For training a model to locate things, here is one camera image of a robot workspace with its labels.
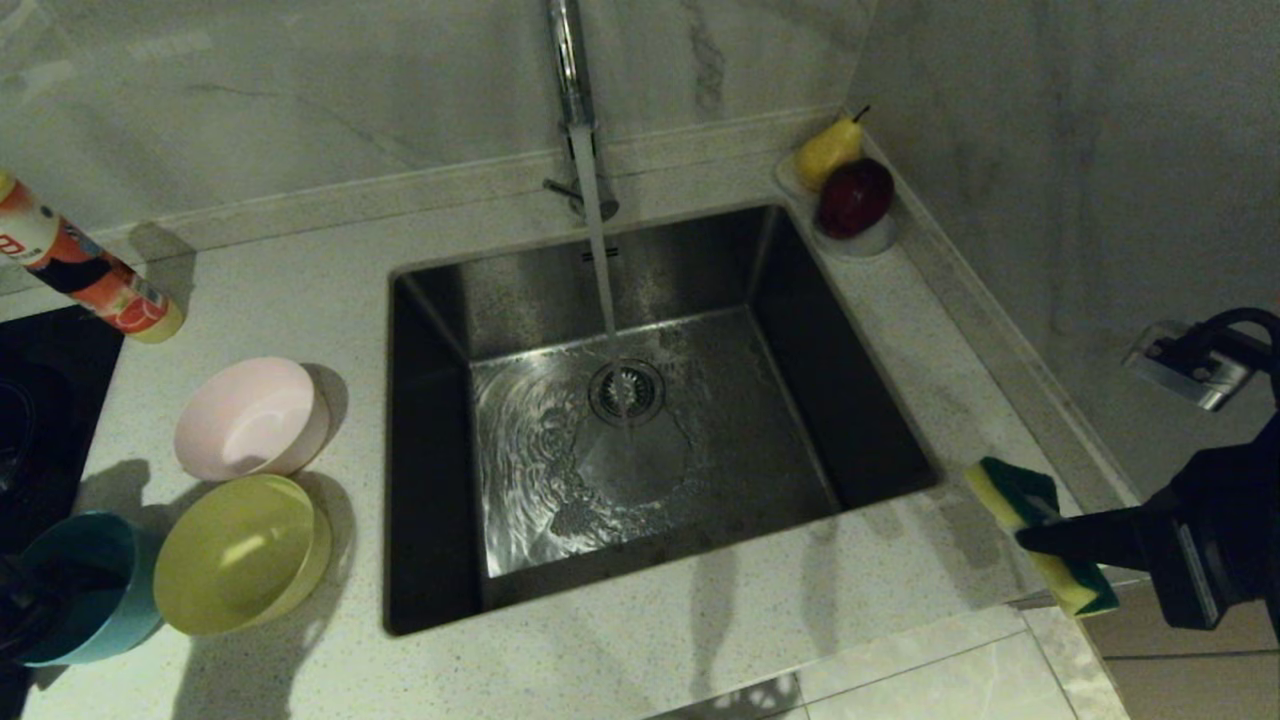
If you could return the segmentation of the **black induction cooktop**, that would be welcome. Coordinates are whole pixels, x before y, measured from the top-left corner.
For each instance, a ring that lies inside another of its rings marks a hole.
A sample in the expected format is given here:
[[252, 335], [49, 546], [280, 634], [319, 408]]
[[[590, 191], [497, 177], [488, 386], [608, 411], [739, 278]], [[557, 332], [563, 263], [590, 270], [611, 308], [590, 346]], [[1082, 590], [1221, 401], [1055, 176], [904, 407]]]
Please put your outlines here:
[[82, 307], [0, 322], [0, 561], [72, 515], [122, 346]]

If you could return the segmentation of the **pink plastic bowl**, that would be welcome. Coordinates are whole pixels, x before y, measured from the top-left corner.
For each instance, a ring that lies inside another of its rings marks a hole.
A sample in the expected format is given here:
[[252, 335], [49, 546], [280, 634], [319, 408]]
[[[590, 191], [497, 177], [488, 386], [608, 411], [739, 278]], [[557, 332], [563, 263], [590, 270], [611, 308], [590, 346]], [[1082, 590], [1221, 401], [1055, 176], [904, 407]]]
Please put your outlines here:
[[251, 357], [202, 384], [184, 406], [173, 448], [200, 480], [288, 477], [325, 445], [332, 411], [311, 373], [285, 357]]

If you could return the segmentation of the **yellow pear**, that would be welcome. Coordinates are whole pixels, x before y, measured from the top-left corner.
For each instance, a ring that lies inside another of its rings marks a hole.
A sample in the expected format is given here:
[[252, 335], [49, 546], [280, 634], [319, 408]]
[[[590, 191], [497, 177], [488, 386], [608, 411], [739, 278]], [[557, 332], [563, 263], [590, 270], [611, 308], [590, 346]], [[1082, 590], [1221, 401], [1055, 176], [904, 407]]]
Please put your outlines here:
[[817, 193], [836, 169], [861, 156], [865, 135], [861, 120], [869, 110], [870, 105], [865, 105], [855, 114], [842, 114], [794, 154], [794, 170], [803, 190]]

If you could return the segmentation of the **small white dish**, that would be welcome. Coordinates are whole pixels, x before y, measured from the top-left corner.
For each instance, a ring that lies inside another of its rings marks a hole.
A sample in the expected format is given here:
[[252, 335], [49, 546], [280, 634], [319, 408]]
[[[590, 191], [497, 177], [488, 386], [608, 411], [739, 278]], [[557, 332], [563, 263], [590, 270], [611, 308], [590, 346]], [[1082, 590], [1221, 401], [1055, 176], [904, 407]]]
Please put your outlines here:
[[800, 187], [794, 170], [792, 154], [787, 155], [776, 164], [774, 178], [782, 191], [797, 204], [797, 211], [800, 213], [806, 229], [824, 252], [833, 254], [838, 258], [873, 258], [883, 254], [893, 245], [897, 234], [897, 227], [891, 215], [891, 210], [893, 209], [897, 196], [896, 183], [893, 201], [888, 213], [879, 222], [877, 222], [870, 229], [864, 231], [850, 240], [835, 240], [823, 234], [817, 228], [815, 211], [820, 191], [813, 193]]

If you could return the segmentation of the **orange detergent bottle yellow cap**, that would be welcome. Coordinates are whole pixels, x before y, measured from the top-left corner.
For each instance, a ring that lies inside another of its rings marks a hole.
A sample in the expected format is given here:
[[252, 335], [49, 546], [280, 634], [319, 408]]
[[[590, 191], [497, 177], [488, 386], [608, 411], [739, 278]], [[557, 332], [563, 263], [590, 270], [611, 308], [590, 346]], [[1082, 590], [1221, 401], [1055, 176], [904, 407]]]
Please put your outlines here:
[[6, 170], [0, 170], [0, 258], [140, 342], [169, 340], [186, 319], [169, 296]]

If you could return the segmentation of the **beige wooden cabinet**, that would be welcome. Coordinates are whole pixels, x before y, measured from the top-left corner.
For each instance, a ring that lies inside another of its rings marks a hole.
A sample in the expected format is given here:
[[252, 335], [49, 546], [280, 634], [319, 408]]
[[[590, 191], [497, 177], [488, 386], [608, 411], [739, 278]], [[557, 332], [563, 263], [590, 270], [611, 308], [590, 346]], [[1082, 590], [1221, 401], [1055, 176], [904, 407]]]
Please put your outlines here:
[[1280, 720], [1280, 642], [1262, 601], [1212, 632], [1174, 629], [1148, 580], [1117, 610], [1070, 620], [1047, 594], [1012, 603], [1079, 720]]

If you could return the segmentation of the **yellow plastic bowl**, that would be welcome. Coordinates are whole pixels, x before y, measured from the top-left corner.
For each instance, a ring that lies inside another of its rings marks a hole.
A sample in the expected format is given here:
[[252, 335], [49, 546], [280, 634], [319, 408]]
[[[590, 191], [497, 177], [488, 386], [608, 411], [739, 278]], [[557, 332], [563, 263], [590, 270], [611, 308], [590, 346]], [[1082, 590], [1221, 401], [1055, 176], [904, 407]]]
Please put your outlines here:
[[221, 483], [177, 520], [154, 570], [163, 620], [192, 637], [239, 632], [284, 616], [319, 587], [332, 524], [287, 477]]

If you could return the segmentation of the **blue plastic bowl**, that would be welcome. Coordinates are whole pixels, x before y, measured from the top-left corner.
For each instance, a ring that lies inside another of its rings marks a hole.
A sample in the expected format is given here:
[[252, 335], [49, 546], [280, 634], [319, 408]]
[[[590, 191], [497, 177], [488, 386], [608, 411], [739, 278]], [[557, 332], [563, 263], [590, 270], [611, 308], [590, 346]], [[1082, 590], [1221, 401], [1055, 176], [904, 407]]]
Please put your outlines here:
[[124, 653], [160, 624], [154, 573], [163, 537], [113, 512], [68, 518], [42, 533], [19, 555], [33, 568], [54, 560], [81, 561], [118, 571], [125, 588], [74, 597], [42, 642], [19, 657], [19, 665], [82, 665]]

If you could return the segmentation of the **green and yellow sponge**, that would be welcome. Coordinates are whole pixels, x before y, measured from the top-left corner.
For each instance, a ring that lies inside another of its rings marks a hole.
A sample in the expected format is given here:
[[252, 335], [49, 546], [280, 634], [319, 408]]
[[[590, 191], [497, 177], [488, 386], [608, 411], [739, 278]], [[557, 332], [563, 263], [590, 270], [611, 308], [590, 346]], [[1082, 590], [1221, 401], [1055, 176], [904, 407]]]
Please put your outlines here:
[[[983, 457], [965, 470], [965, 478], [996, 524], [1012, 539], [1020, 530], [1064, 520], [1052, 477]], [[1036, 551], [1027, 555], [1069, 618], [1093, 618], [1119, 609], [1119, 598], [1097, 565]]]

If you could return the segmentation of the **round metal drain strainer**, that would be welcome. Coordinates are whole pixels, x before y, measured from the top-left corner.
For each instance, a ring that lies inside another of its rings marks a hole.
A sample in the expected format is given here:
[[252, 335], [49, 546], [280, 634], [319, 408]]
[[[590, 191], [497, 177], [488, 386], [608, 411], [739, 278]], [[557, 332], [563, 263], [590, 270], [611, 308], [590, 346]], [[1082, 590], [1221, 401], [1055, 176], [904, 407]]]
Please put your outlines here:
[[666, 379], [639, 359], [605, 363], [589, 380], [588, 402], [593, 415], [611, 427], [641, 427], [664, 407]]

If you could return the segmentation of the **chrome sink faucet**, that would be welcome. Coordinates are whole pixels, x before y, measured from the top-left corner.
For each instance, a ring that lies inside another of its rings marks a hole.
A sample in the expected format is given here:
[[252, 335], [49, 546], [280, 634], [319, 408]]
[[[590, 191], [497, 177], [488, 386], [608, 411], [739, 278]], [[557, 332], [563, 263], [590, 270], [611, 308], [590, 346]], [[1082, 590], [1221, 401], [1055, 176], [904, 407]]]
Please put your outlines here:
[[[573, 165], [572, 179], [566, 184], [545, 178], [543, 188], [566, 199], [570, 209], [586, 219], [582, 200], [582, 178], [577, 170], [577, 151], [573, 145], [573, 132], [585, 129], [586, 147], [590, 159], [598, 160], [596, 114], [593, 101], [593, 88], [584, 41], [584, 27], [579, 10], [579, 0], [545, 0], [547, 20], [550, 32], [553, 59], [556, 60], [556, 82], [559, 97], [559, 132], [563, 136], [570, 164]], [[596, 173], [596, 197], [600, 217], [608, 222], [616, 217], [620, 204], [613, 195], [609, 181]]]

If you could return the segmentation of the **dark red apple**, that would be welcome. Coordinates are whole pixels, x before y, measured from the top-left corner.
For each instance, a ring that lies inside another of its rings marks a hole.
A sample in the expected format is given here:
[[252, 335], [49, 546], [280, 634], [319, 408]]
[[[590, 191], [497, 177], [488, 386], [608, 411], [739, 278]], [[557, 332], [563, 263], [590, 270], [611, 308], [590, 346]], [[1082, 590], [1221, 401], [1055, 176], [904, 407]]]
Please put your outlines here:
[[815, 225], [831, 238], [850, 240], [879, 222], [893, 196], [895, 179], [884, 165], [870, 158], [846, 163], [820, 188]]

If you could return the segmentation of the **stainless steel sink basin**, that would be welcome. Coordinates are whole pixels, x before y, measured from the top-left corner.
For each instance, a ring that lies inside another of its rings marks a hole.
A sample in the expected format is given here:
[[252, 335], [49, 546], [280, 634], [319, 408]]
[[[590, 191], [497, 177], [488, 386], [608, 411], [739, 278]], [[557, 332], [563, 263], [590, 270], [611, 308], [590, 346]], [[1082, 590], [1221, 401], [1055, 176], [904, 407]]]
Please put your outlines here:
[[[780, 205], [390, 279], [385, 629], [408, 635], [928, 489], [940, 471]], [[588, 384], [650, 363], [611, 427]]]

